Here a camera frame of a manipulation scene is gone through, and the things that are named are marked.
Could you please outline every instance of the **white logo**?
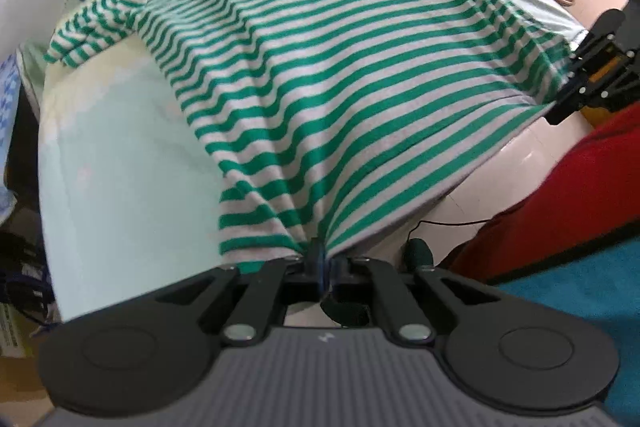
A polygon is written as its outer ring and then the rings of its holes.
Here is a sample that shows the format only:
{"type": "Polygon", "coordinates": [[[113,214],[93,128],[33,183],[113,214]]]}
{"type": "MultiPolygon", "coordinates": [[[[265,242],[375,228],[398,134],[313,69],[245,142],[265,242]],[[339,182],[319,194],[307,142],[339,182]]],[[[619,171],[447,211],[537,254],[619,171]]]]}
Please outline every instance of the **white logo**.
{"type": "Polygon", "coordinates": [[[335,335],[333,333],[325,333],[324,335],[318,335],[318,340],[323,341],[324,343],[329,342],[329,339],[334,339],[335,335]]]}

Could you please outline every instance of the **blue and white checkered fabric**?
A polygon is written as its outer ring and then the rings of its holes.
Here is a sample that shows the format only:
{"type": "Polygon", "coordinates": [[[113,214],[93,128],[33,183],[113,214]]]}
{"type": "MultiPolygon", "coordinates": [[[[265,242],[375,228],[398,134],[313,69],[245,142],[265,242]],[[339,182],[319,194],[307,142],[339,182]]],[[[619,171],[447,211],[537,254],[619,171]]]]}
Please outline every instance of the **blue and white checkered fabric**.
{"type": "MultiPolygon", "coordinates": [[[[20,72],[15,54],[10,55],[0,64],[0,166],[2,174],[6,169],[6,159],[14,131],[15,113],[18,109],[20,94],[20,72]]],[[[11,215],[15,207],[14,194],[4,187],[0,178],[0,224],[11,215]]]]}

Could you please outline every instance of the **screw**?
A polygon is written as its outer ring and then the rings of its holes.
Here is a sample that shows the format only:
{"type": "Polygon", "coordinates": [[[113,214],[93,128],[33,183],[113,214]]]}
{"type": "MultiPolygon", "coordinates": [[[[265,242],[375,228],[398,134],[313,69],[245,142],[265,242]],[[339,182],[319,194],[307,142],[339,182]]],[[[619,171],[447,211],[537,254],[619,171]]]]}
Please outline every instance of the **screw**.
{"type": "Polygon", "coordinates": [[[431,336],[431,330],[424,324],[405,324],[398,331],[404,340],[412,343],[421,343],[431,336]]]}
{"type": "Polygon", "coordinates": [[[257,331],[249,324],[232,324],[225,328],[225,337],[230,341],[250,341],[255,338],[257,331]]]}

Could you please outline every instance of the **green and white striped shirt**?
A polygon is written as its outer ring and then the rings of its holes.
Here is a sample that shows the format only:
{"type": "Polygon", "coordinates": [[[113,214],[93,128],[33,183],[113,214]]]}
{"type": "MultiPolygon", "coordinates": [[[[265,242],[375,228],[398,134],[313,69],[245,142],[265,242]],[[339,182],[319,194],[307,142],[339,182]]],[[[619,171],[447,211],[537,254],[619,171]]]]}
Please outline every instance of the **green and white striped shirt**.
{"type": "Polygon", "coordinates": [[[334,254],[446,194],[549,108],[568,56],[507,0],[97,0],[48,59],[131,32],[223,171],[235,261],[334,254]]]}

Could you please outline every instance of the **ribbed gray surface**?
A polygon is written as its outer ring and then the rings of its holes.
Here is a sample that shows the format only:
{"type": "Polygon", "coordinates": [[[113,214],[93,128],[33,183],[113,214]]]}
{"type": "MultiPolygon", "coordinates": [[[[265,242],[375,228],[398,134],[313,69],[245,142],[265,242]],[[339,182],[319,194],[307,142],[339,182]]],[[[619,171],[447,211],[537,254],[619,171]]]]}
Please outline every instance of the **ribbed gray surface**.
{"type": "Polygon", "coordinates": [[[189,396],[118,420],[55,410],[44,427],[609,427],[600,409],[556,418],[497,412],[460,392],[431,353],[378,329],[277,328],[259,346],[227,349],[189,396]]]}

